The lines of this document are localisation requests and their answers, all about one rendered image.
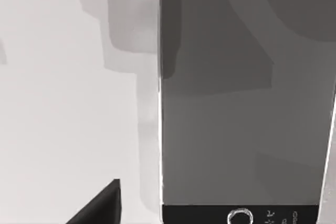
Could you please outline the black smartphone with grey screen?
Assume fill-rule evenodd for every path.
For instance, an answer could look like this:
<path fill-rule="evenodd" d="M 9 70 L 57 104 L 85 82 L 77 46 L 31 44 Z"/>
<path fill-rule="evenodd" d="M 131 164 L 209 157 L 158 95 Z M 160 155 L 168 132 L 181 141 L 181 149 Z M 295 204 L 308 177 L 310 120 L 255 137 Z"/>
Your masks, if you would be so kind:
<path fill-rule="evenodd" d="M 318 224 L 336 0 L 160 0 L 163 224 Z"/>

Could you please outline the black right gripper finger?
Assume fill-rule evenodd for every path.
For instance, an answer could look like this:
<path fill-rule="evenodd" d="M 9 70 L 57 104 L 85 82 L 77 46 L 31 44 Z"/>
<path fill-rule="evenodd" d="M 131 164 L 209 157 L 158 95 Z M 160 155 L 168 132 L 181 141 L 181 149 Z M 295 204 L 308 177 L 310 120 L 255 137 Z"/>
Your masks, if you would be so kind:
<path fill-rule="evenodd" d="M 120 179 L 114 179 L 66 224 L 121 224 Z"/>

